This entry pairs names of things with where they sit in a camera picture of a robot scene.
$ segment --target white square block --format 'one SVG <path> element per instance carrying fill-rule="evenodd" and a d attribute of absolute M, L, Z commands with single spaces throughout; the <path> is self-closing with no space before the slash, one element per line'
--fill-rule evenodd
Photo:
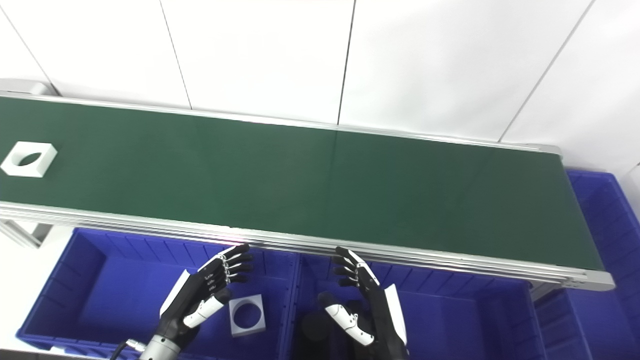
<path fill-rule="evenodd" d="M 234 317 L 236 315 L 236 310 L 238 310 L 242 305 L 245 304 L 253 304 L 260 309 L 260 320 L 249 328 L 240 327 L 234 321 Z M 249 334 L 255 334 L 256 332 L 265 331 L 267 329 L 266 324 L 264 323 L 264 308 L 262 307 L 262 295 L 253 295 L 248 297 L 241 297 L 240 299 L 232 299 L 229 301 L 229 315 L 231 317 L 231 336 L 238 337 Z"/>
<path fill-rule="evenodd" d="M 40 156 L 32 163 L 20 166 L 20 161 L 32 154 Z M 49 143 L 17 142 L 4 158 L 0 168 L 9 176 L 43 177 L 58 152 Z"/>

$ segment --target white wall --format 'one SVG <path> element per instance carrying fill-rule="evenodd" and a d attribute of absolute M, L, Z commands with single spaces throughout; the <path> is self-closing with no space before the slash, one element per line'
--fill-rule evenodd
<path fill-rule="evenodd" d="M 618 177 L 640 161 L 640 2 L 596 1 L 506 133 Z"/>
<path fill-rule="evenodd" d="M 340 123 L 497 141 L 588 4 L 358 1 Z"/>
<path fill-rule="evenodd" d="M 636 0 L 357 0 L 349 38 L 353 5 L 0 0 L 44 71 L 0 14 L 0 76 L 48 76 L 68 97 L 545 143 L 619 178 L 640 161 Z"/>
<path fill-rule="evenodd" d="M 188 108 L 157 0 L 2 0 L 66 97 Z"/>
<path fill-rule="evenodd" d="M 191 105 L 335 123 L 353 0 L 163 0 Z"/>
<path fill-rule="evenodd" d="M 0 78 L 47 82 L 44 73 L 3 12 L 0 12 Z"/>

